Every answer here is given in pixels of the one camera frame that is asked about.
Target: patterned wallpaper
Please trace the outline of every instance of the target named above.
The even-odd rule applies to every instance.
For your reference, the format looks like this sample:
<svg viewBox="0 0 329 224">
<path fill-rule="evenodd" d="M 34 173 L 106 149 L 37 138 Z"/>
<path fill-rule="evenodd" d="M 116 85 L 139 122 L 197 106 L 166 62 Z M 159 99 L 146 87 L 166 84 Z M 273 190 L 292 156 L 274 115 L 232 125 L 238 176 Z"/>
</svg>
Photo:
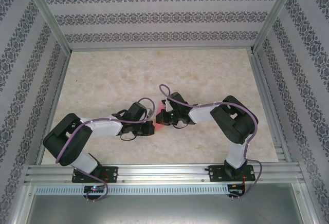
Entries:
<svg viewBox="0 0 329 224">
<path fill-rule="evenodd" d="M 329 0 L 287 0 L 258 52 L 320 223 L 329 223 Z"/>
<path fill-rule="evenodd" d="M 66 56 L 33 0 L 0 0 L 0 223 L 34 164 Z"/>
<path fill-rule="evenodd" d="M 275 0 L 46 0 L 73 49 L 252 46 Z"/>
</svg>

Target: robotic arm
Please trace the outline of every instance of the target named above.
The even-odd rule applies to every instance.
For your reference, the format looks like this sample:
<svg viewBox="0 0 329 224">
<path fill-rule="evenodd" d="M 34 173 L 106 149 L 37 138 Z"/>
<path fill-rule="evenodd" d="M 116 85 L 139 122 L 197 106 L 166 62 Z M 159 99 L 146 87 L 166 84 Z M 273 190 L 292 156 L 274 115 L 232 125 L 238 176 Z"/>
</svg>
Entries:
<svg viewBox="0 0 329 224">
<path fill-rule="evenodd" d="M 247 163 L 245 152 L 248 144 L 246 141 L 255 132 L 254 120 L 245 111 L 246 107 L 241 102 L 233 96 L 228 96 L 221 104 L 189 105 L 179 93 L 174 92 L 162 100 L 162 103 L 166 109 L 162 109 L 156 116 L 156 123 L 176 127 L 179 121 L 186 125 L 215 121 L 230 140 L 229 153 L 224 163 L 225 173 L 231 180 L 241 177 Z M 258 124 L 256 116 L 251 114 Z"/>
<path fill-rule="evenodd" d="M 147 109 L 135 102 L 128 110 L 122 110 L 107 118 L 86 119 L 79 118 L 75 114 L 68 114 L 65 118 L 45 137 L 43 145 L 57 158 L 61 166 L 71 165 L 92 176 L 100 177 L 104 169 L 99 161 L 92 155 L 83 151 L 83 148 L 91 138 L 103 136 L 122 136 L 126 133 L 133 133 L 137 136 L 149 136 L 154 134 L 152 121 L 140 119 L 147 117 Z M 84 182 L 94 182 L 91 178 L 84 178 Z"/>
</svg>

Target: metal corner post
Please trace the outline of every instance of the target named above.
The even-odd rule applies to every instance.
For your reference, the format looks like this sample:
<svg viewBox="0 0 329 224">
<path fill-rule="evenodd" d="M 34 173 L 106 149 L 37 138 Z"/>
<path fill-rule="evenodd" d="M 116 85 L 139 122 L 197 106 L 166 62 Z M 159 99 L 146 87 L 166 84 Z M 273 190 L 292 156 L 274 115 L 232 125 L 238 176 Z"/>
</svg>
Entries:
<svg viewBox="0 0 329 224">
<path fill-rule="evenodd" d="M 260 47 L 263 44 L 263 41 L 265 40 L 269 30 L 271 29 L 275 19 L 278 17 L 281 9 L 284 6 L 284 3 L 286 2 L 286 0 L 276 0 L 276 2 L 274 3 L 271 11 L 269 12 L 264 25 L 262 26 L 261 30 L 259 31 L 255 43 L 253 45 L 253 52 L 258 52 L 258 50 L 260 49 Z"/>
<path fill-rule="evenodd" d="M 292 162 L 286 141 L 284 139 L 280 123 L 277 117 L 274 104 L 266 84 L 265 76 L 260 67 L 260 62 L 257 57 L 251 50 L 247 50 L 251 69 L 256 81 L 256 85 L 260 94 L 260 98 L 264 107 L 265 116 L 267 118 L 268 126 L 275 144 L 282 146 L 283 154 L 287 162 Z"/>
<path fill-rule="evenodd" d="M 50 11 L 50 8 L 48 7 L 46 0 L 34 0 L 34 2 L 37 5 L 38 9 L 40 10 L 45 21 L 47 22 L 52 33 L 55 35 L 56 40 L 61 45 L 63 51 L 65 52 L 65 55 L 68 56 L 71 53 L 70 45 L 66 40 L 65 35 L 62 32 L 60 26 L 58 25 L 53 13 Z"/>
</svg>

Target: marble floor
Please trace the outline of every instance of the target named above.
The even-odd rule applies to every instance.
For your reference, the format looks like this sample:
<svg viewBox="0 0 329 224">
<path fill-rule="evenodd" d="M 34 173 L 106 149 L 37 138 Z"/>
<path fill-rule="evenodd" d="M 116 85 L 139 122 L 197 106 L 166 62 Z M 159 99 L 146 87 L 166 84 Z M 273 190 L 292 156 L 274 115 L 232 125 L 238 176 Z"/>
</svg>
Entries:
<svg viewBox="0 0 329 224">
<path fill-rule="evenodd" d="M 259 120 L 248 158 L 278 161 L 246 50 L 166 50 L 74 52 L 71 56 L 53 127 L 68 113 L 107 117 L 142 97 L 163 99 L 167 84 L 190 104 L 235 96 Z M 102 164 L 220 163 L 228 140 L 215 122 L 178 130 L 164 127 L 155 135 L 121 141 L 118 136 L 90 139 L 85 151 Z M 46 150 L 42 164 L 54 164 Z"/>
</svg>

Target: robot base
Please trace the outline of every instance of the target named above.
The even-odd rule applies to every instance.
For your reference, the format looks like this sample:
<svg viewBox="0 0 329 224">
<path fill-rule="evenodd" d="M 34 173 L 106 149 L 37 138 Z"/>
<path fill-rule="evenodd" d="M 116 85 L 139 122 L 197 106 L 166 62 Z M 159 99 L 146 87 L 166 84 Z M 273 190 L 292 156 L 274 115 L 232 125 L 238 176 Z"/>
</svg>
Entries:
<svg viewBox="0 0 329 224">
<path fill-rule="evenodd" d="M 98 178 L 105 181 L 106 183 L 116 183 L 118 178 L 118 167 L 117 166 L 100 166 L 99 172 L 97 172 Z M 72 183 L 100 183 L 98 180 L 92 179 L 79 171 L 73 171 Z"/>
<path fill-rule="evenodd" d="M 252 165 L 242 166 L 240 173 L 233 179 L 226 173 L 224 165 L 210 165 L 205 170 L 209 172 L 210 182 L 243 181 L 243 176 L 245 176 L 245 181 L 255 181 Z"/>
</svg>

